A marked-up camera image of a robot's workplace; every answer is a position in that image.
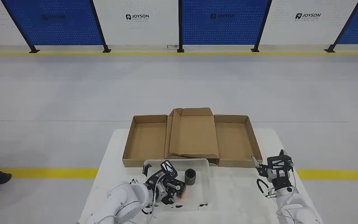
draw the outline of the black cup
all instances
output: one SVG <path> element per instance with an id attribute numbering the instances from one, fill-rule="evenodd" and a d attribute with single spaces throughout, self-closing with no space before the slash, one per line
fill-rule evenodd
<path id="1" fill-rule="evenodd" d="M 185 171 L 185 183 L 190 186 L 195 184 L 196 172 L 193 169 L 187 169 Z"/>

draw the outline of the open cardboard box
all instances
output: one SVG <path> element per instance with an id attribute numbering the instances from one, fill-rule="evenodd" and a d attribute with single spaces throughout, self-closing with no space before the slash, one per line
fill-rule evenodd
<path id="1" fill-rule="evenodd" d="M 133 117 L 123 164 L 142 167 L 153 158 L 206 158 L 225 167 L 254 167 L 262 161 L 246 115 L 213 115 L 210 108 L 177 108 L 169 116 Z"/>
<path id="2" fill-rule="evenodd" d="M 165 158 L 168 115 L 134 116 L 124 148 L 125 167 L 143 167 L 146 160 Z"/>

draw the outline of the white tray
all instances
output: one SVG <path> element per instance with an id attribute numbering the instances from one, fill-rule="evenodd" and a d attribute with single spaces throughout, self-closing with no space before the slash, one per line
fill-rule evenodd
<path id="1" fill-rule="evenodd" d="M 147 177 L 150 177 L 155 172 L 161 169 L 161 163 L 165 160 L 146 160 L 144 166 L 151 164 L 152 167 L 148 169 Z M 208 206 L 210 203 L 210 171 L 209 163 L 204 158 L 192 158 L 183 160 L 171 160 L 170 163 L 178 172 L 177 180 L 184 180 L 184 173 L 187 169 L 192 168 L 196 172 L 195 184 L 187 186 L 182 198 L 176 199 L 174 204 L 165 205 L 159 203 L 156 209 L 161 211 L 195 211 L 200 207 Z"/>

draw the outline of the gray floor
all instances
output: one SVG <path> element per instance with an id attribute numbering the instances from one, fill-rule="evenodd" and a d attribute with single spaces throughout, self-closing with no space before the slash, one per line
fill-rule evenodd
<path id="1" fill-rule="evenodd" d="M 298 169 L 357 169 L 357 61 L 354 56 L 0 57 L 0 164 L 98 167 L 113 130 L 128 128 L 134 114 L 208 106 L 216 114 L 248 114 L 254 127 L 275 129 Z M 61 198 L 50 194 L 58 192 L 58 182 L 13 180 L 1 186 L 1 223 L 21 223 L 30 213 L 29 224 L 76 222 L 92 182 L 61 181 L 66 193 Z M 305 185 L 325 223 L 355 222 L 356 183 Z M 334 190 L 342 197 L 332 197 Z M 29 201 L 31 208 L 25 206 Z"/>

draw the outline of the black pole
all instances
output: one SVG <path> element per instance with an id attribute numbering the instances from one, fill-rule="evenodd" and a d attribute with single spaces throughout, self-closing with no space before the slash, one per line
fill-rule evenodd
<path id="1" fill-rule="evenodd" d="M 95 4 L 93 3 L 93 0 L 91 0 L 90 3 L 91 3 L 93 15 L 95 16 L 98 32 L 100 32 L 101 40 L 102 40 L 102 43 L 103 43 L 103 48 L 105 49 L 103 51 L 103 53 L 109 53 L 109 52 L 111 52 L 111 49 L 109 49 L 107 44 L 106 44 L 105 36 L 103 35 L 103 32 L 102 32 L 102 28 L 101 28 L 100 20 L 98 19 Z"/>
<path id="2" fill-rule="evenodd" d="M 262 20 L 262 23 L 261 23 L 260 32 L 258 33 L 258 37 L 257 37 L 256 43 L 255 43 L 255 46 L 251 49 L 252 52 L 260 52 L 260 51 L 258 50 L 258 46 L 259 46 L 260 41 L 261 41 L 261 36 L 262 36 L 262 33 L 263 33 L 263 28 L 265 28 L 267 16 L 269 15 L 271 3 L 272 3 L 272 0 L 268 0 L 268 2 L 267 2 L 267 7 L 266 7 L 266 11 L 265 11 L 265 15 L 263 16 L 263 20 Z"/>
<path id="3" fill-rule="evenodd" d="M 183 0 L 178 0 L 178 14 L 179 14 L 179 49 L 178 53 L 184 53 L 183 49 Z"/>
<path id="4" fill-rule="evenodd" d="M 356 12 L 357 10 L 358 10 L 358 3 L 357 3 L 357 5 L 356 5 L 356 7 L 354 7 L 352 14 L 349 16 L 349 18 L 348 18 L 348 20 L 347 20 L 345 26 L 344 26 L 343 29 L 341 30 L 341 32 L 340 32 L 340 34 L 338 35 L 336 41 L 335 41 L 333 44 L 331 44 L 331 45 L 328 47 L 328 49 L 325 49 L 326 52 L 328 52 L 328 53 L 335 53 L 334 48 L 336 47 L 338 41 L 340 40 L 340 38 L 342 37 L 342 35 L 343 35 L 344 32 L 346 31 L 346 29 L 347 29 L 349 23 L 350 23 L 351 20 L 353 19 L 354 14 L 355 14 L 355 12 Z"/>
<path id="5" fill-rule="evenodd" d="M 20 26 L 17 24 L 17 21 L 15 20 L 15 17 L 13 16 L 13 14 L 11 13 L 11 11 L 8 9 L 7 7 L 7 3 L 5 2 L 5 0 L 1 0 L 1 2 L 3 3 L 7 13 L 9 13 L 9 16 L 11 17 L 12 21 L 15 23 L 17 29 L 19 30 L 20 34 L 22 35 L 23 39 L 25 40 L 25 42 L 27 43 L 27 45 L 29 46 L 29 48 L 31 49 L 31 51 L 29 53 L 31 54 L 35 54 L 37 52 L 39 52 L 40 50 L 37 50 L 35 48 L 35 46 L 30 45 L 29 40 L 26 38 L 25 34 L 22 32 L 22 30 L 20 29 Z"/>

